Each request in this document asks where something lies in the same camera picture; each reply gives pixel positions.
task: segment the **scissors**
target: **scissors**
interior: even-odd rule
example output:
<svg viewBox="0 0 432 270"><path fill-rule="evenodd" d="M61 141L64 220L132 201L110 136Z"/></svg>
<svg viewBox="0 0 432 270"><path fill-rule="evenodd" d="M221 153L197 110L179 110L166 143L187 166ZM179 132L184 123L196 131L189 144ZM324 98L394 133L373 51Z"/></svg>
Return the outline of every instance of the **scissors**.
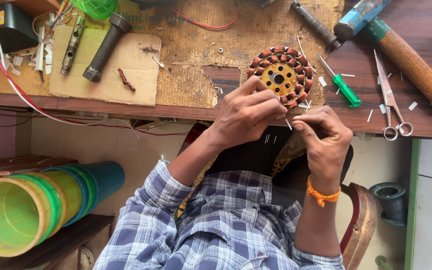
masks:
<svg viewBox="0 0 432 270"><path fill-rule="evenodd" d="M388 77L386 75L386 69L384 68L384 63L382 62L381 53L376 52L376 50L374 50L374 56L376 57L376 65L378 67L379 79L381 81L382 96L384 97L384 106L386 107L386 118L388 119L388 126L382 130L382 134L384 135L384 138L386 138L386 140L388 141L393 141L397 138L398 129L399 129L399 133L402 136L409 136L413 133L413 126L408 122L404 122L403 117L399 113L399 109L396 105L396 101L394 100L393 91L389 86ZM399 121L401 122L401 124L399 124L399 126L396 126L396 128L391 127L390 107L394 108L394 111L396 112L396 115L398 116ZM405 131L403 130L403 126L406 126L409 129L407 133L405 133ZM387 136L388 130L394 131L394 137Z"/></svg>

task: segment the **floor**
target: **floor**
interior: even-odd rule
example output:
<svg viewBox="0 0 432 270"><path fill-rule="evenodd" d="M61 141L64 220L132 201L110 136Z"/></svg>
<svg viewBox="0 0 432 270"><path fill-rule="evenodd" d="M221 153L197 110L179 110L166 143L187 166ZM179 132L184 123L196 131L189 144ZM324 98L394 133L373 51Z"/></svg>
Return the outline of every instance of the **floor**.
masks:
<svg viewBox="0 0 432 270"><path fill-rule="evenodd" d="M117 120L106 125L117 125ZM192 125L167 124L151 130L154 133L181 133ZM80 163L113 160L125 172L126 181L121 189L102 201L94 209L95 214L117 215L128 197L141 187L146 176L159 159L172 161L185 136L161 136L139 133L136 140L129 129L103 126L74 126L47 118L33 119L31 153L78 159ZM354 137L354 158L344 183L355 182L367 188L384 181L405 182L409 177L411 141L398 139L388 142L383 138L368 141ZM378 216L381 206L378 205ZM341 196L337 205L336 228L341 239L352 216L351 200ZM394 270L404 268L406 228L389 226L378 219L376 231L359 269L378 270L374 259L378 255L387 258Z"/></svg>

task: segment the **blue hammer head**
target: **blue hammer head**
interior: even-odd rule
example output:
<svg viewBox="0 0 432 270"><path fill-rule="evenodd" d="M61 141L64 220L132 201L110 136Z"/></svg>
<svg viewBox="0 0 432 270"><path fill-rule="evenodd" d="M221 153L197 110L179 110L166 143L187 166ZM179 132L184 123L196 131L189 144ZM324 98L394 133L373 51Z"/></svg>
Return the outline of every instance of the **blue hammer head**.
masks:
<svg viewBox="0 0 432 270"><path fill-rule="evenodd" d="M340 40L350 40L391 0L361 0L334 26L334 34Z"/></svg>

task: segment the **wooden workbench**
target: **wooden workbench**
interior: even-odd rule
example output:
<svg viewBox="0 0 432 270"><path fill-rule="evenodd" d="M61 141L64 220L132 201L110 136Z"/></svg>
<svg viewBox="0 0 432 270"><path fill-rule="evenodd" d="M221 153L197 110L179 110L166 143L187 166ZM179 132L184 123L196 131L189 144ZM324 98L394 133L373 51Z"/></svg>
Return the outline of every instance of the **wooden workbench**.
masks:
<svg viewBox="0 0 432 270"><path fill-rule="evenodd" d="M356 2L356 0L347 0L345 11L348 11ZM393 0L381 12L380 17L432 67L432 1ZM386 116L379 109L383 99L381 89L377 85L377 71L372 51L375 48L376 46L360 33L352 41L346 42L337 51L332 52L329 57L329 65L335 72L355 75L354 78L345 77L345 80L363 100L363 104L359 107L349 108L343 96L336 95L336 90L331 86L327 86L324 93L326 104L331 106L343 123L353 131L381 133L387 125ZM389 83L395 93L401 114L414 126L413 136L432 138L432 106L429 101L405 76L401 81L399 70L387 58L385 64L387 73L393 74ZM217 96L217 105L214 109L167 105L156 105L151 108L47 96L31 96L31 98L38 106L46 109L214 120L224 95L239 86L241 71L237 68L208 66L204 67L204 72L209 74L216 87L223 89L224 94ZM411 111L408 107L414 101L418 105ZM0 94L0 105L26 107L19 97L11 94ZM370 121L367 122L371 110L373 113ZM392 122L398 123L394 114ZM275 124L286 125L285 121L275 122Z"/></svg>

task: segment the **hand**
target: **hand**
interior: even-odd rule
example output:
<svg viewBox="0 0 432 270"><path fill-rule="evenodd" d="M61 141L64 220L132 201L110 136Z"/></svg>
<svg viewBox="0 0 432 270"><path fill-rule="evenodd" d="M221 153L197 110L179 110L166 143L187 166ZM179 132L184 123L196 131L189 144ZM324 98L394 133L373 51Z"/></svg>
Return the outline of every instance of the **hand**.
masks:
<svg viewBox="0 0 432 270"><path fill-rule="evenodd" d="M224 97L216 121L205 132L222 151L258 140L272 120L284 118L286 114L287 109L274 92L252 76Z"/></svg>
<svg viewBox="0 0 432 270"><path fill-rule="evenodd" d="M294 117L293 126L308 149L313 187L325 196L336 193L353 133L329 106Z"/></svg>

